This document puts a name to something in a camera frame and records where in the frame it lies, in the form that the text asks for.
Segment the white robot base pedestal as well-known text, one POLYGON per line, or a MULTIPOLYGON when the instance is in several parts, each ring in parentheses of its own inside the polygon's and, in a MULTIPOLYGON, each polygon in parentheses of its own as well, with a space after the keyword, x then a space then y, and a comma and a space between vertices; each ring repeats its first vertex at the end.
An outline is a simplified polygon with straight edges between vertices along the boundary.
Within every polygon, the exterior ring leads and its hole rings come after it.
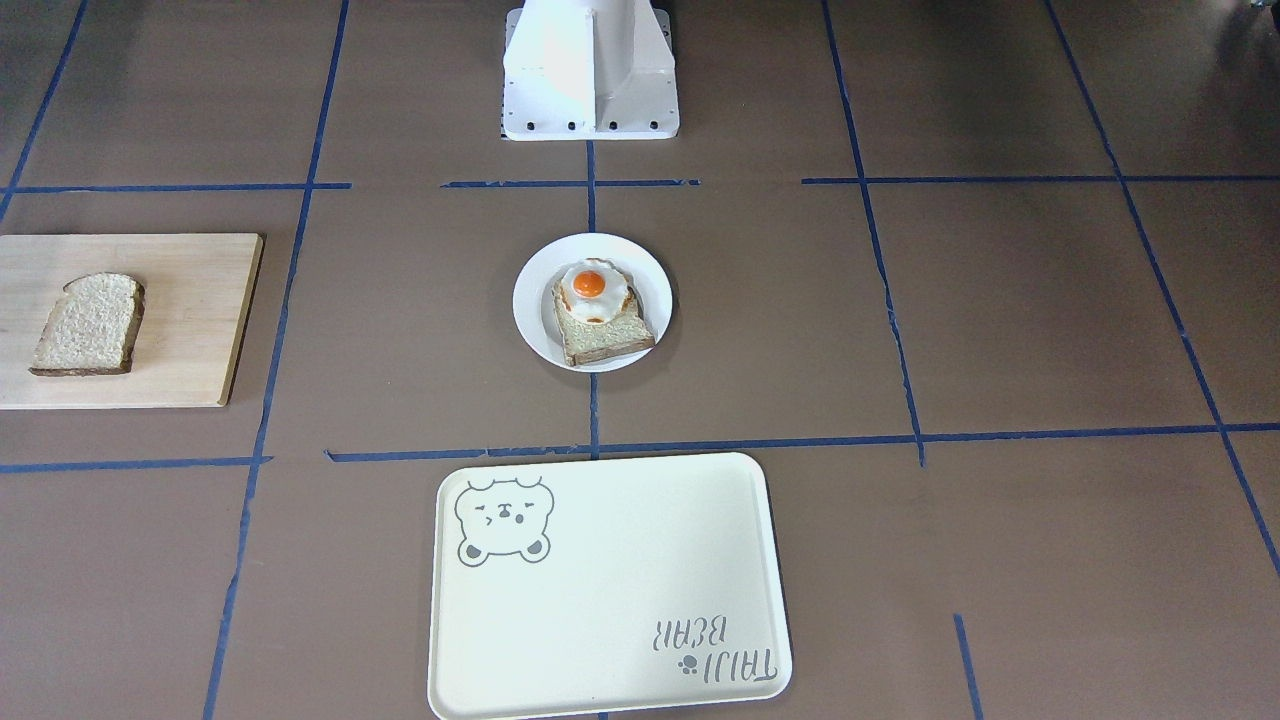
POLYGON ((649 141, 680 129, 669 13, 526 1, 506 17, 500 129, 517 142, 649 141))

